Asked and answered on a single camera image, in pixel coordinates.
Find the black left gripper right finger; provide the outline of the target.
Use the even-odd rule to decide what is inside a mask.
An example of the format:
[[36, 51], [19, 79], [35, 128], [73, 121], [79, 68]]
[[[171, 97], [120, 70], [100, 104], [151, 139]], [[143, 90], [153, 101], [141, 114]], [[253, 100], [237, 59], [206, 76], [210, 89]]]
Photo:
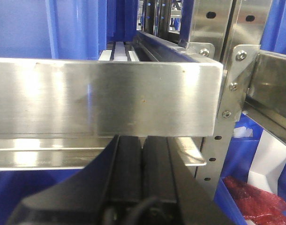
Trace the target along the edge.
[[231, 225], [185, 166], [173, 138], [149, 136], [143, 146], [144, 196], [158, 202], [144, 215], [145, 225]]

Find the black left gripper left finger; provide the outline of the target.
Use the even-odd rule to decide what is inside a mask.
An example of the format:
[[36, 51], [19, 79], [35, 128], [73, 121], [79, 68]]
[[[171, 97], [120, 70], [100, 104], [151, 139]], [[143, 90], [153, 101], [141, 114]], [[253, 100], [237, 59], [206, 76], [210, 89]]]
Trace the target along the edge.
[[141, 144], [115, 136], [84, 169], [23, 198], [9, 225], [136, 225], [142, 214]]

